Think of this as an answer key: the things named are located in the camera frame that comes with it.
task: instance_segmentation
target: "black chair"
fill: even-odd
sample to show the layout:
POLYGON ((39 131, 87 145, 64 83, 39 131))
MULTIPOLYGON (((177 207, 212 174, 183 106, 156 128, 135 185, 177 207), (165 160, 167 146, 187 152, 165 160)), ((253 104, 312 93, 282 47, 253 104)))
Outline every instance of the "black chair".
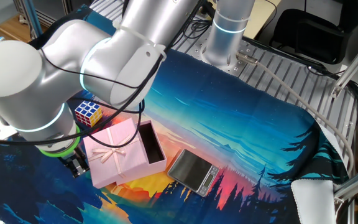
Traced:
POLYGON ((305 11, 287 9, 278 19, 270 46, 277 42, 324 63, 345 57, 347 42, 358 26, 358 0, 343 0, 339 25, 305 11))

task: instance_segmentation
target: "gift box lid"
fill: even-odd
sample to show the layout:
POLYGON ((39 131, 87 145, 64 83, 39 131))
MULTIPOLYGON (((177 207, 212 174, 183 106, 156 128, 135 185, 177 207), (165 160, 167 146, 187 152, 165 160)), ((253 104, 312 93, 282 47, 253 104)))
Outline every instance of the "gift box lid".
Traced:
MULTIPOLYGON (((135 131, 136 126, 133 120, 127 119, 92 136, 101 142, 115 146, 128 142, 135 131)), ((139 133, 129 145, 119 149, 103 146, 90 137, 84 138, 84 145, 92 183, 96 188, 125 179, 127 176, 133 176, 149 164, 139 133)))

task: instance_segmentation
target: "gray cable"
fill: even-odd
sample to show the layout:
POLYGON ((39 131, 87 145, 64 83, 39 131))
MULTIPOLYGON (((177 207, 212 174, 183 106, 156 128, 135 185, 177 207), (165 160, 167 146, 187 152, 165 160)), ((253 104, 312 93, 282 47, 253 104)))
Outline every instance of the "gray cable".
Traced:
POLYGON ((351 146, 349 145, 348 141, 346 140, 345 136, 333 125, 331 122, 328 121, 323 115, 321 115, 319 112, 317 112, 312 106, 310 106, 300 95, 298 95, 294 90, 291 89, 285 82, 283 82, 280 78, 276 76, 272 71, 270 71, 265 65, 262 65, 259 62, 254 63, 254 65, 258 65, 265 72, 267 72, 269 75, 271 75, 276 81, 278 81, 284 88, 286 88, 292 95, 294 95, 303 105, 306 106, 311 112, 313 112, 318 118, 320 118, 324 123, 326 123, 334 132, 339 136, 339 138, 344 143, 347 155, 349 156, 349 169, 348 173, 351 173, 354 166, 354 156, 351 146))

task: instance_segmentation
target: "box opening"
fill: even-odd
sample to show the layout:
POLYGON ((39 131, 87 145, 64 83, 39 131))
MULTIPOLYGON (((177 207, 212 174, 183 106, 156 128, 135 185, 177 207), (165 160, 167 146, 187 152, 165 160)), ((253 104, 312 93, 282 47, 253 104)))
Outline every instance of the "box opening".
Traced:
POLYGON ((142 138, 144 149, 146 150, 149 164, 164 160, 162 149, 158 144, 157 137, 154 134, 153 126, 151 123, 143 124, 139 127, 139 134, 142 138))

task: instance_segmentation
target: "rubik's cube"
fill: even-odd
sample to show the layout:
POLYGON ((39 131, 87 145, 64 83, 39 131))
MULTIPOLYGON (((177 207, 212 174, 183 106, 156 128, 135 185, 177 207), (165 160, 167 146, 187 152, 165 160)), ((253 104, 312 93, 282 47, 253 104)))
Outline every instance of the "rubik's cube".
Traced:
POLYGON ((102 118, 102 111, 99 105, 84 101, 75 109, 75 116, 77 121, 93 127, 102 118))

